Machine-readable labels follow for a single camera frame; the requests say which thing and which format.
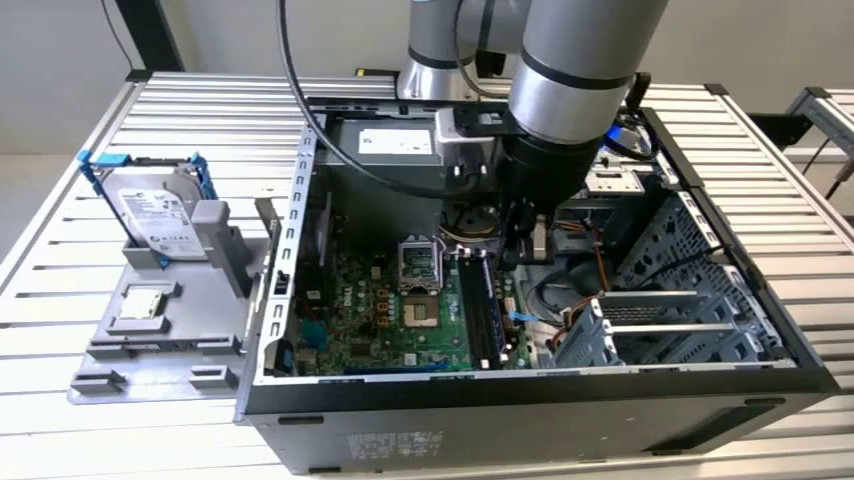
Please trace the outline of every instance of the white wall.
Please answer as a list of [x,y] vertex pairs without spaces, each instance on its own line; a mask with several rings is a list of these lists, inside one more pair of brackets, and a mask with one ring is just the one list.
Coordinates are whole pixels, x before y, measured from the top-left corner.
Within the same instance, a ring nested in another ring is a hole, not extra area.
[[[274,0],[162,2],[188,69],[282,74]],[[408,0],[290,5],[302,73],[400,68]],[[854,87],[851,18],[851,0],[671,0],[643,68],[658,82],[719,82],[749,109],[779,111],[807,84]],[[0,152],[73,152],[125,73],[97,0],[0,0]]]
[[[203,70],[282,74],[274,0],[164,1],[186,7]],[[300,72],[400,68],[407,0],[288,3]],[[722,83],[746,108],[779,111],[806,85],[854,87],[851,19],[851,0],[671,0],[642,67],[658,82]]]
[[[182,4],[203,71],[283,75],[275,0],[162,0]],[[290,0],[298,71],[352,75],[406,61],[408,0]],[[174,24],[175,16],[170,15]]]
[[0,153],[73,152],[127,73],[99,0],[0,0]]

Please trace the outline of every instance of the label sticker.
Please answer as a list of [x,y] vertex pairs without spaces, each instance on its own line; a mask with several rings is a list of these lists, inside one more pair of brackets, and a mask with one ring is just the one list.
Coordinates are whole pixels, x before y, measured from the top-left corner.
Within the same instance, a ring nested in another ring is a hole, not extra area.
[[354,460],[435,457],[444,432],[358,433],[347,435]]
[[166,190],[120,189],[119,200],[152,250],[170,258],[204,257],[182,199]]
[[430,130],[368,128],[359,132],[359,153],[375,155],[432,155]]

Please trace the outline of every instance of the robotic arm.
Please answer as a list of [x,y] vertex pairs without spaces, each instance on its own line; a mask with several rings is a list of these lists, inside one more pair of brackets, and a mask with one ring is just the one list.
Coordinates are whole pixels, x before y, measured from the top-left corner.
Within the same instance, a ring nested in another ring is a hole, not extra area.
[[[412,3],[404,98],[474,99],[455,60],[471,68],[475,45],[516,53],[515,42],[520,55],[507,121],[522,134],[500,138],[499,163],[511,264],[550,260],[542,242],[554,211],[583,186],[666,6],[667,0],[468,0],[458,12],[458,0]],[[455,25],[478,29],[459,34],[459,52]]]

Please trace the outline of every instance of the aluminum profile table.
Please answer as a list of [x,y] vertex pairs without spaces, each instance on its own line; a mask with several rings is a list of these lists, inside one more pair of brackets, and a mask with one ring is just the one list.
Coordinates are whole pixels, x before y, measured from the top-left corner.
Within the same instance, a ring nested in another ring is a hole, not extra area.
[[[508,89],[507,81],[486,81]],[[156,74],[128,83],[83,148],[211,163],[232,224],[288,202],[303,119],[278,78]],[[394,97],[388,78],[304,79],[310,95]],[[726,95],[654,85],[654,107],[845,394],[705,456],[440,471],[396,478],[830,478],[854,474],[854,232]],[[121,229],[72,164],[0,267],[0,479],[282,479],[232,400],[72,406],[65,389],[124,265]]]
[[839,147],[847,156],[847,161],[834,180],[839,184],[847,182],[854,175],[854,90],[825,90],[807,87],[795,98],[786,113],[805,115],[827,135],[827,140]]

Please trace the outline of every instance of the ram slot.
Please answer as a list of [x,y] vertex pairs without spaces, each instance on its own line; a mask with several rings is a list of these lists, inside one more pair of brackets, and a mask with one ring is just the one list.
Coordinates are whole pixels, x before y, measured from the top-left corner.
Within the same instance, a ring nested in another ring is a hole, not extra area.
[[503,332],[500,311],[488,274],[480,257],[458,259],[459,288],[472,366],[482,370],[502,368]]

